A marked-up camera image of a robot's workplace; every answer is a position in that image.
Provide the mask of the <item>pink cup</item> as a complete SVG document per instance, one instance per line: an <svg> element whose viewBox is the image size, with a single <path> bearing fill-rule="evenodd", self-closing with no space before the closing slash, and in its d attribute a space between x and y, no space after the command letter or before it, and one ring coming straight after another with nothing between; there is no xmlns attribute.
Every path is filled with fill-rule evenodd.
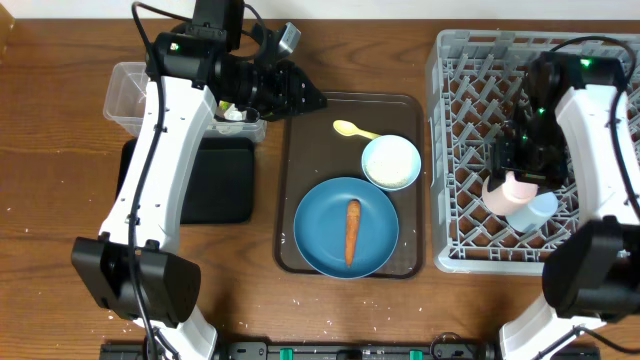
<svg viewBox="0 0 640 360"><path fill-rule="evenodd" d="M490 190L489 185L496 183L492 177L484 181L482 201L491 213L499 216L515 213L532 201L538 193L537 184L518 181L512 171L506 173L505 181L501 185Z"/></svg>

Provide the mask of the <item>white paper ball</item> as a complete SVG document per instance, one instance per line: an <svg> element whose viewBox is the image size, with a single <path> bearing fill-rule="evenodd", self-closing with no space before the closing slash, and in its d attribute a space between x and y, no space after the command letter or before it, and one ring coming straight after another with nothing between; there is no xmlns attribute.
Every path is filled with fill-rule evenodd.
<svg viewBox="0 0 640 360"><path fill-rule="evenodd" d="M226 121L230 122L245 122L247 120L247 112L240 111L235 107L230 107L224 112L223 117Z"/></svg>

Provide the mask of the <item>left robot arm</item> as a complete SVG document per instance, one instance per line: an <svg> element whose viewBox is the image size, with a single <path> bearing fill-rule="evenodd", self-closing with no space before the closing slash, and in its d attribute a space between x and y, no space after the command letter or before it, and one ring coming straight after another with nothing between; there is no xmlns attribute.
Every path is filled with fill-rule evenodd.
<svg viewBox="0 0 640 360"><path fill-rule="evenodd" d="M146 103L131 162L97 238L72 248L96 303L145 329L146 359L209 359L216 347L216 329L197 306L200 268L178 250L192 167L218 106L277 121L327 104L291 60L294 25L271 31L258 22L258 50L238 54L248 10L242 1L199 1L191 17L145 40Z"/></svg>

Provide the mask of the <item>orange carrot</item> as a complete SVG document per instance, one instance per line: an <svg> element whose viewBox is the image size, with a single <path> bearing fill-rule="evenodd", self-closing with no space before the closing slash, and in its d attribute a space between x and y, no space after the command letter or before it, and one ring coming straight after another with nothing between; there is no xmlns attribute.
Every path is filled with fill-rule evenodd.
<svg viewBox="0 0 640 360"><path fill-rule="evenodd" d="M360 218L361 204L358 200L351 200L347 206L345 236L345 262L348 267L354 262Z"/></svg>

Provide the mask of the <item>light blue cup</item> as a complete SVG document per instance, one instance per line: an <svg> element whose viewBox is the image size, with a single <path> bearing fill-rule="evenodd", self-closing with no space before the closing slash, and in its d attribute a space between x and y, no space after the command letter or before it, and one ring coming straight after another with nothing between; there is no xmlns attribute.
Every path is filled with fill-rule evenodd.
<svg viewBox="0 0 640 360"><path fill-rule="evenodd" d="M517 232L528 233L542 227L557 211L559 201L553 192L536 196L531 202L506 216L509 226Z"/></svg>

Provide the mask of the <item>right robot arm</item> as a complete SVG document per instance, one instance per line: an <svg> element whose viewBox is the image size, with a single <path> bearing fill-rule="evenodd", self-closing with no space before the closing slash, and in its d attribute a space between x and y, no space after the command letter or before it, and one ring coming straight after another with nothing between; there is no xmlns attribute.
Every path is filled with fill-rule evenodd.
<svg viewBox="0 0 640 360"><path fill-rule="evenodd" d="M548 359L577 337L639 311L639 164L628 129L631 75L615 58L548 51L524 80L496 140L482 199L494 214L522 210L567 179L579 226L545 260L541 295L499 332L501 359Z"/></svg>

